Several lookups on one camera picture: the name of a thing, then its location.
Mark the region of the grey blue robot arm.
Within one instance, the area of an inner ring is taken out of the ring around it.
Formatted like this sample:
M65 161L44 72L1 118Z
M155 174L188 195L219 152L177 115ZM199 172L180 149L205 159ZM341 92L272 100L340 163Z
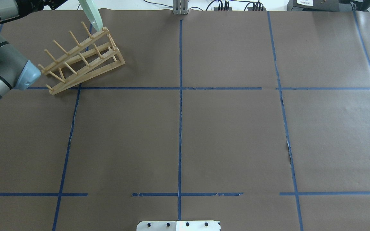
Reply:
M0 0L0 25L44 9L54 10L63 0ZM41 76L41 71L0 34L0 100L12 89L25 90Z

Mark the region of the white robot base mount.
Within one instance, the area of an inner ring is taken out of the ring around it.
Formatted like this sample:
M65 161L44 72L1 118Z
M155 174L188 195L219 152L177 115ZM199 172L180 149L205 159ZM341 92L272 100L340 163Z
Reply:
M142 221L137 231L220 231L220 221L185 220L185 221Z

